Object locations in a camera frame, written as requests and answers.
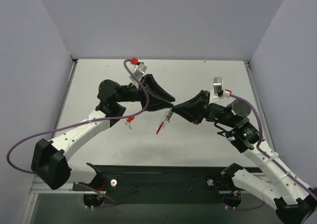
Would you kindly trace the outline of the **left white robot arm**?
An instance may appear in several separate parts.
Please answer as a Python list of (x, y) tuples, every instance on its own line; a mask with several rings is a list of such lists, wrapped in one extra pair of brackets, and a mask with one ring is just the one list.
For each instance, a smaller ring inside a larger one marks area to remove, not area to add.
[(100, 103), (78, 127), (67, 130), (50, 141), (41, 139), (36, 143), (31, 163), (32, 171), (52, 190), (67, 182), (82, 182), (89, 189), (101, 186), (100, 171), (92, 164), (84, 167), (70, 167), (71, 157), (88, 141), (120, 121), (126, 108), (121, 102), (140, 102), (149, 112), (168, 109), (175, 98), (154, 80), (152, 74), (144, 75), (141, 84), (145, 91), (134, 84), (121, 86), (112, 80), (104, 80), (99, 85), (97, 98)]

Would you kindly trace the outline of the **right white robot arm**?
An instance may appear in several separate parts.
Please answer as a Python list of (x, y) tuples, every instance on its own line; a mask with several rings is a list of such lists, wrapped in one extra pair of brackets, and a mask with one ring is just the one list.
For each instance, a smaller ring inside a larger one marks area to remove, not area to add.
[(241, 154), (259, 168), (269, 182), (233, 163), (221, 175), (232, 186), (256, 196), (274, 209), (284, 224), (302, 224), (317, 210), (317, 190), (303, 182), (263, 137), (259, 114), (247, 100), (222, 90), (211, 97), (201, 91), (194, 98), (175, 105), (172, 112), (193, 124), (213, 122)]

